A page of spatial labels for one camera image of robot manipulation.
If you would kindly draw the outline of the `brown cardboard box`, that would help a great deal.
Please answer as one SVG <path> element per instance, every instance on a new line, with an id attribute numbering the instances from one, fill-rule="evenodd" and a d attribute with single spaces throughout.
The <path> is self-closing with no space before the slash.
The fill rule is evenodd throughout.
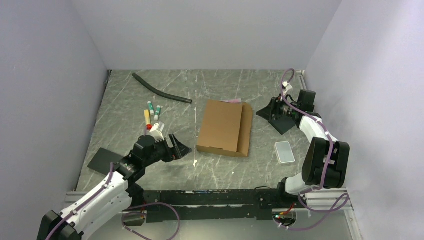
<path id="1" fill-rule="evenodd" d="M 253 109 L 246 102 L 208 100 L 196 150 L 227 157 L 249 155 Z"/>

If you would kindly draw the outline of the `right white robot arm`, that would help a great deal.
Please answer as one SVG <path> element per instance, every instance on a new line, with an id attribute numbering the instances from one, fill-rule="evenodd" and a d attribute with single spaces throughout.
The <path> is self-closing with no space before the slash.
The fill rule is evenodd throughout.
<path id="1" fill-rule="evenodd" d="M 350 146 L 333 137 L 314 111 L 316 93 L 301 90 L 296 101 L 290 96 L 273 97 L 269 104 L 256 112 L 281 135 L 293 127 L 304 133 L 310 143 L 301 173 L 283 180 L 284 189 L 275 194 L 276 203 L 287 208 L 295 195 L 313 190 L 339 189 L 346 179 Z"/>

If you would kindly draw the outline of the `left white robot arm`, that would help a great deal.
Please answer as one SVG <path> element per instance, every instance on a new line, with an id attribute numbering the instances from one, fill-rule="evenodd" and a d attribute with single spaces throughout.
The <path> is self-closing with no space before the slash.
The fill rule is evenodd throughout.
<path id="1" fill-rule="evenodd" d="M 51 210 L 41 220 L 39 240 L 87 240 L 111 218 L 125 210 L 137 210 L 144 203 L 144 190 L 137 181 L 154 163 L 180 160 L 193 150 L 169 135 L 156 140 L 142 135 L 129 154 L 110 163 L 109 173 L 91 191 L 59 213 Z"/>

